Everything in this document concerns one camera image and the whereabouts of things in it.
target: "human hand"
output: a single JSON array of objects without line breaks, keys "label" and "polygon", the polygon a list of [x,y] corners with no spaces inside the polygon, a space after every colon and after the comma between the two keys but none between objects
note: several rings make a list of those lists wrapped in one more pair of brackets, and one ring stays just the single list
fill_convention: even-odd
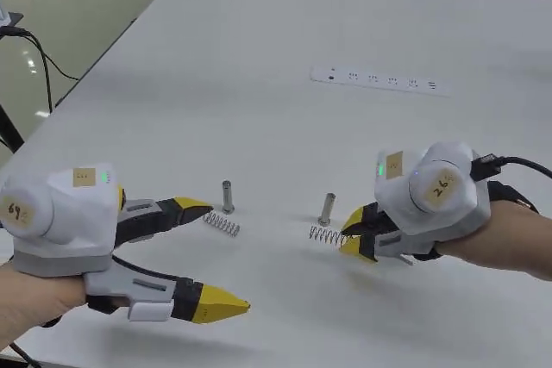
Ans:
[{"label": "human hand", "polygon": [[37,278],[16,271],[10,262],[1,265],[0,349],[85,302],[82,277]]},{"label": "human hand", "polygon": [[525,271],[552,280],[552,220],[517,203],[491,203],[489,222],[468,237],[436,244],[442,255],[474,265]]}]

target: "cable connector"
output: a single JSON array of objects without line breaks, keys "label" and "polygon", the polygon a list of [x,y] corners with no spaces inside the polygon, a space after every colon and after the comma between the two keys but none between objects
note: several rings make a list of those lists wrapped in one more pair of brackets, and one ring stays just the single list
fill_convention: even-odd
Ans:
[{"label": "cable connector", "polygon": [[2,26],[0,27],[0,36],[30,36],[31,33],[24,28],[18,28],[17,26]]},{"label": "cable connector", "polygon": [[470,177],[475,182],[494,177],[502,172],[501,167],[505,164],[504,157],[497,157],[494,154],[479,157],[478,159],[472,161],[472,171],[470,172]]}]

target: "black cable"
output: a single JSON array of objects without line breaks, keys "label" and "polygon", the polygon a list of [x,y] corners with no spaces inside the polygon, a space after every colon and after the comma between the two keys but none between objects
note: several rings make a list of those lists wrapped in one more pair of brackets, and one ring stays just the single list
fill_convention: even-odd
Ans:
[{"label": "black cable", "polygon": [[46,77],[46,92],[47,92],[47,99],[48,99],[48,109],[50,111],[50,114],[53,112],[53,102],[52,102],[52,86],[50,85],[50,71],[48,70],[48,63],[47,60],[49,60],[52,65],[60,72],[61,75],[63,75],[66,78],[77,80],[75,77],[71,77],[67,75],[65,72],[61,71],[60,67],[57,66],[57,64],[51,59],[45,52],[44,48],[41,45],[41,42],[34,36],[32,33],[30,33],[27,29],[24,28],[18,28],[16,26],[2,26],[0,27],[0,36],[15,36],[20,37],[23,39],[26,39],[27,41],[31,42],[40,52],[42,64],[44,66],[44,75]]},{"label": "black cable", "polygon": [[548,168],[528,159],[520,157],[497,157],[494,154],[486,155],[472,161],[470,176],[474,181],[481,181],[496,176],[502,172],[502,167],[508,164],[518,164],[540,172],[548,178],[552,178],[552,171]]},{"label": "black cable", "polygon": [[52,103],[52,87],[50,85],[50,71],[48,70],[48,63],[46,62],[46,54],[44,53],[44,49],[42,49],[41,42],[31,34],[30,32],[27,32],[23,38],[31,38],[34,41],[34,45],[38,49],[38,52],[41,53],[41,59],[42,59],[42,65],[44,66],[44,75],[46,77],[46,93],[48,97],[48,110],[50,111],[50,114],[53,113],[53,103]]},{"label": "black cable", "polygon": [[31,365],[33,368],[42,368],[42,364],[35,359],[32,359],[28,353],[23,351],[17,344],[14,342],[9,346],[14,352],[19,355],[27,364]]},{"label": "black cable", "polygon": [[522,159],[520,157],[499,157],[499,160],[500,160],[500,164],[502,165],[507,165],[507,164],[525,165],[526,167],[529,167],[537,172],[540,172],[541,174],[544,174],[548,178],[552,178],[551,170],[534,161],[530,161],[528,159]]},{"label": "black cable", "polygon": [[[27,41],[31,42],[37,49],[38,49],[38,45],[30,38],[28,37],[25,37],[24,39],[26,39]],[[73,81],[78,81],[78,78],[75,78],[75,77],[72,77],[71,75],[67,75],[65,72],[63,72],[61,70],[61,68],[53,61],[52,58],[50,58],[50,56],[47,54],[47,53],[44,53],[44,56],[46,56],[46,59],[48,59],[50,61],[50,63],[53,65],[53,67],[55,69],[58,70],[58,72],[63,75],[64,77],[66,77],[67,79],[72,79]]]}]

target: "black wire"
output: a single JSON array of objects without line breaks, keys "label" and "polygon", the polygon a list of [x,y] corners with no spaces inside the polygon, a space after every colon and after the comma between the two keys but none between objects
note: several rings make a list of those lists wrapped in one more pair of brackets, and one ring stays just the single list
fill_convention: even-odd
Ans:
[{"label": "black wire", "polygon": [[[32,40],[32,39],[29,39],[28,37],[25,37],[24,39],[26,39],[27,41],[31,42],[37,49],[38,49],[38,45]],[[65,72],[63,72],[61,70],[61,68],[53,61],[52,58],[50,58],[50,56],[47,54],[47,53],[44,53],[44,56],[46,56],[46,59],[48,59],[50,61],[50,63],[53,65],[53,67],[55,69],[58,70],[58,72],[63,75],[64,77],[66,77],[67,79],[72,79],[73,81],[78,81],[78,78],[75,78],[75,77],[72,77],[71,75],[67,75]]]},{"label": "black wire", "polygon": [[14,342],[9,346],[14,352],[19,355],[27,364],[31,365],[33,368],[42,368],[42,364],[35,359],[32,359],[28,353],[23,351],[17,344]]},{"label": "black wire", "polygon": [[506,164],[519,164],[519,165],[525,165],[526,167],[532,168],[533,170],[536,170],[540,172],[541,174],[544,174],[548,178],[552,178],[552,171],[548,168],[535,163],[533,161],[529,161],[528,159],[522,159],[520,157],[501,157],[500,158],[500,164],[506,165]]},{"label": "black wire", "polygon": [[50,85],[50,71],[48,70],[48,63],[46,62],[46,54],[44,53],[44,49],[42,49],[41,42],[36,38],[36,36],[28,32],[28,34],[23,37],[25,39],[31,38],[34,41],[31,43],[33,43],[38,49],[38,52],[41,53],[42,65],[44,66],[44,75],[46,77],[46,93],[48,97],[48,109],[50,111],[50,114],[52,114],[53,113],[52,87]]}]

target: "metal pin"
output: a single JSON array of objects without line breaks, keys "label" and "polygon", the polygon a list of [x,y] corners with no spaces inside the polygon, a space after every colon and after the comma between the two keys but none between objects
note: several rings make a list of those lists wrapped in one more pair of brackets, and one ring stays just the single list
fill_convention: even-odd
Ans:
[{"label": "metal pin", "polygon": [[329,225],[329,217],[331,215],[331,210],[334,208],[334,201],[336,200],[336,195],[334,193],[328,193],[326,195],[326,200],[324,200],[324,208],[322,209],[322,214],[318,217],[318,224],[323,228]]},{"label": "metal pin", "polygon": [[231,215],[234,213],[234,204],[232,204],[232,183],[229,180],[223,181],[223,213]]}]

